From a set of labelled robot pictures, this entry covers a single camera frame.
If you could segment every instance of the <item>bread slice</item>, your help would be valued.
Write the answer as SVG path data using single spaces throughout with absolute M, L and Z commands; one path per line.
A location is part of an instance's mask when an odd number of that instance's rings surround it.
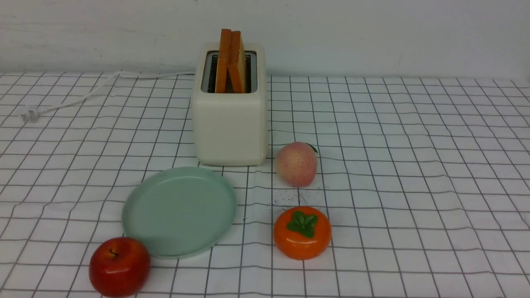
M 230 58 L 230 29 L 221 29 L 221 40 L 219 42 L 219 58 L 215 76 L 215 93 L 226 92 L 226 78 L 228 77 L 228 61 Z
M 230 60 L 228 73 L 234 93 L 246 92 L 246 62 L 243 39 L 240 31 L 232 31 L 230 38 Z

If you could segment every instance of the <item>toaster slot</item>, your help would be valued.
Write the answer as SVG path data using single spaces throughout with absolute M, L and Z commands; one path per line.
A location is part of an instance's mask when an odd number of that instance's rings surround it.
M 204 72 L 202 73 L 201 90 L 205 93 L 215 93 L 215 78 L 217 75 L 217 59 L 219 51 L 209 51 L 206 54 Z M 245 93 L 254 93 L 258 89 L 258 59 L 256 52 L 245 51 L 246 85 Z

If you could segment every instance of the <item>power cord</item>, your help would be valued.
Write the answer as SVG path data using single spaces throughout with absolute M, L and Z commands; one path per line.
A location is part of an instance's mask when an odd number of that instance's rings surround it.
M 194 72 L 175 72 L 175 73 L 168 73 L 168 74 L 157 74 L 157 75 L 143 75 L 140 73 L 132 73 L 132 72 L 126 72 L 126 71 L 118 71 L 110 75 L 105 81 L 103 81 L 101 84 L 99 84 L 94 90 L 89 92 L 87 95 L 82 96 L 78 100 L 75 100 L 73 102 L 63 103 L 59 104 L 57 106 L 34 106 L 34 105 L 27 105 L 23 106 L 19 109 L 19 115 L 22 118 L 24 122 L 37 122 L 39 120 L 39 115 L 57 110 L 64 107 L 73 106 L 75 104 L 81 103 L 84 100 L 88 99 L 91 96 L 94 96 L 94 94 L 101 89 L 101 87 L 105 86 L 111 79 L 118 78 L 121 75 L 127 75 L 132 77 L 138 77 L 138 78 L 161 78 L 161 77 L 170 77 L 170 76 L 177 76 L 177 75 L 193 75 Z

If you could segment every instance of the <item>orange persimmon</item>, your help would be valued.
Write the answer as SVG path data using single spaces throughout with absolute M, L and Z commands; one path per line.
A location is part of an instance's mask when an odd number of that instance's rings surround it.
M 319 210 L 297 206 L 278 217 L 273 237 L 276 247 L 287 257 L 307 260 L 326 250 L 331 241 L 331 224 Z

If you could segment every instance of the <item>red apple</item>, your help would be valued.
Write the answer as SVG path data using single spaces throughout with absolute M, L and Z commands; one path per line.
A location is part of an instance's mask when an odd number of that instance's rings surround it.
M 151 258 L 145 246 L 129 237 L 112 238 L 92 255 L 89 278 L 103 296 L 126 297 L 138 293 L 147 282 Z

